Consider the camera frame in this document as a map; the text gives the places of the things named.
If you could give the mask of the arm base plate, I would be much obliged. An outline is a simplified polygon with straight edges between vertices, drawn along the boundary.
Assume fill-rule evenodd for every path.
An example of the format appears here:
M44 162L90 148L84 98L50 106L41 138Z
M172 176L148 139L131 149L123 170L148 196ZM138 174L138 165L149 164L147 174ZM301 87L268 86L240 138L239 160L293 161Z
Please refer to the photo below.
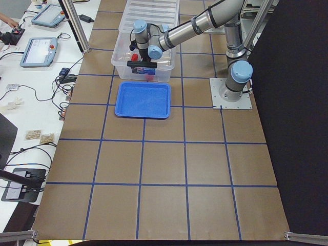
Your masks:
M253 109L247 86L240 92L233 92L226 87L226 78L210 78L210 89L213 109Z

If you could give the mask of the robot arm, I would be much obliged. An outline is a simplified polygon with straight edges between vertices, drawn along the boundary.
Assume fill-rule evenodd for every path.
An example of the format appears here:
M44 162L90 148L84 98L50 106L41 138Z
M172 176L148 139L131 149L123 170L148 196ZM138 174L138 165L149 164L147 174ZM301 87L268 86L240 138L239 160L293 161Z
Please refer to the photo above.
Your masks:
M131 33L135 39L130 43L130 50L137 49L140 61L128 61L129 67L156 68L156 60L167 50L203 34L211 28L224 27L227 42L228 77L220 86L219 95L229 102L241 99L243 89L252 77L253 67L247 61L246 48L243 44L240 12L243 1L216 1L197 16L172 29L163 25L136 20Z

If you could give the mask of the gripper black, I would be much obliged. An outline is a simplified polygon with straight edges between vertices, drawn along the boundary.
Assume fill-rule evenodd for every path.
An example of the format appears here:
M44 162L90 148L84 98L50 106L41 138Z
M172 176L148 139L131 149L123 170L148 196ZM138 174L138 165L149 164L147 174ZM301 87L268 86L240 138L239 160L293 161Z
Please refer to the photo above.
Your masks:
M151 58L148 55L148 48L146 49L138 49L139 50L139 54L141 56L141 61L143 62L150 62Z

